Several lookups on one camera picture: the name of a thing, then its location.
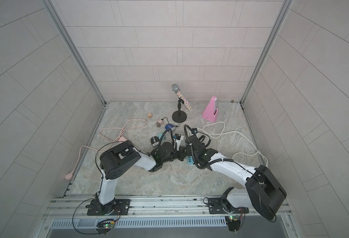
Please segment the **teal power strip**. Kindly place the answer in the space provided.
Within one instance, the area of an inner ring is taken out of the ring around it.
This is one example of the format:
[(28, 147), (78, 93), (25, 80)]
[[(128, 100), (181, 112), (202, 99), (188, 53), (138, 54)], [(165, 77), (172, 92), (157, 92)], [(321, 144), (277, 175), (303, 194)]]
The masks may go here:
[(193, 161), (193, 157), (192, 157), (192, 156), (188, 156), (188, 157), (187, 157), (187, 163), (188, 163), (189, 165), (193, 165), (193, 164), (194, 164), (194, 161)]

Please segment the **black electric shaver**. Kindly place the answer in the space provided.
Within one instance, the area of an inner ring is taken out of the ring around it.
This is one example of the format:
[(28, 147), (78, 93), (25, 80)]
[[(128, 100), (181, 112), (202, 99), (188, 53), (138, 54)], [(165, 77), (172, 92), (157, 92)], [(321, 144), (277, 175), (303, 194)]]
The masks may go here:
[(151, 139), (150, 139), (150, 142), (151, 142), (151, 145), (153, 147), (157, 147), (160, 143), (160, 139), (158, 136), (153, 136)]

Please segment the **beige USB charger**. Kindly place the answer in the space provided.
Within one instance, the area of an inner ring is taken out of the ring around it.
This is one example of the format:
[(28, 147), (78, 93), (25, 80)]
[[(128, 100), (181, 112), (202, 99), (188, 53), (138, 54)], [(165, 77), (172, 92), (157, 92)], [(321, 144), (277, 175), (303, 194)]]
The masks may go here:
[(156, 126), (160, 128), (163, 125), (164, 121), (163, 120), (158, 120), (156, 123)]

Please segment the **pink power strip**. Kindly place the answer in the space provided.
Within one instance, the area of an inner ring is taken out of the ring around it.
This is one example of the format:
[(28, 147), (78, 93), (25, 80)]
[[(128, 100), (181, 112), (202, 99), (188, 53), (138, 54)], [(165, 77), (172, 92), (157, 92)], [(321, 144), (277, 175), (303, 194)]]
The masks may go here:
[(119, 142), (124, 142), (124, 141), (127, 141), (127, 139), (123, 136), (121, 136), (119, 139), (118, 139)]

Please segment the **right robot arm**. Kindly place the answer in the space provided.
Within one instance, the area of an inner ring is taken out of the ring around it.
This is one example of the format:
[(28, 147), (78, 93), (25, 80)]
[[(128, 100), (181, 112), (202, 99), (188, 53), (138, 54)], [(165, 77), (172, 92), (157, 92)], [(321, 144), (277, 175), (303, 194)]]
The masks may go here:
[(254, 208), (266, 220), (276, 221), (276, 214), (287, 194), (268, 167), (247, 166), (227, 158), (217, 150), (207, 148), (195, 135), (188, 137), (185, 143), (186, 151), (198, 169), (221, 173), (246, 188), (246, 191), (241, 191), (229, 187), (223, 193), (217, 205), (224, 212), (243, 213), (245, 208)]

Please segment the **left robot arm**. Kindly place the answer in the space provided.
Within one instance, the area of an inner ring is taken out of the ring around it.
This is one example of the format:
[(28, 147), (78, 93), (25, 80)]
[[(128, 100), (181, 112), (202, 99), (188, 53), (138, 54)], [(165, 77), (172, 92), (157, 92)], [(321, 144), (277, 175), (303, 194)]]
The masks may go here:
[(183, 161), (186, 157), (185, 148), (181, 146), (184, 136), (173, 134), (171, 129), (163, 134), (170, 133), (171, 142), (163, 142), (161, 137), (157, 148), (151, 153), (137, 149), (129, 140), (118, 142), (111, 149), (100, 155), (100, 163), (97, 165), (102, 174), (100, 189), (95, 198), (90, 199), (86, 205), (88, 216), (127, 215), (130, 200), (116, 199), (115, 191), (119, 177), (132, 166), (141, 167), (149, 172), (156, 172), (163, 167), (164, 163), (176, 159)]

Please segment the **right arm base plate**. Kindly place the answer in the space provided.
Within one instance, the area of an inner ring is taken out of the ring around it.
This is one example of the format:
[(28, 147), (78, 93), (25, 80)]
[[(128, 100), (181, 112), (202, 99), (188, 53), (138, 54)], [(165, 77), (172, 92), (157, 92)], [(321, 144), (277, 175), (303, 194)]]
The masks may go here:
[(209, 208), (210, 214), (247, 214), (249, 209), (246, 207), (233, 207), (226, 199), (222, 198), (203, 198), (204, 204)]

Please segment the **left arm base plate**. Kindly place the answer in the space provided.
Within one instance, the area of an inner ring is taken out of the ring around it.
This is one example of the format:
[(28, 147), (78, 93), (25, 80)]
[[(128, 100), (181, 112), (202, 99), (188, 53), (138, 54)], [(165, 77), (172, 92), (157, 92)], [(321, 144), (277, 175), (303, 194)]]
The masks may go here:
[(129, 211), (130, 199), (114, 199), (106, 205), (102, 205), (99, 199), (92, 199), (90, 204), (85, 207), (88, 216), (109, 216), (109, 215), (127, 215)]

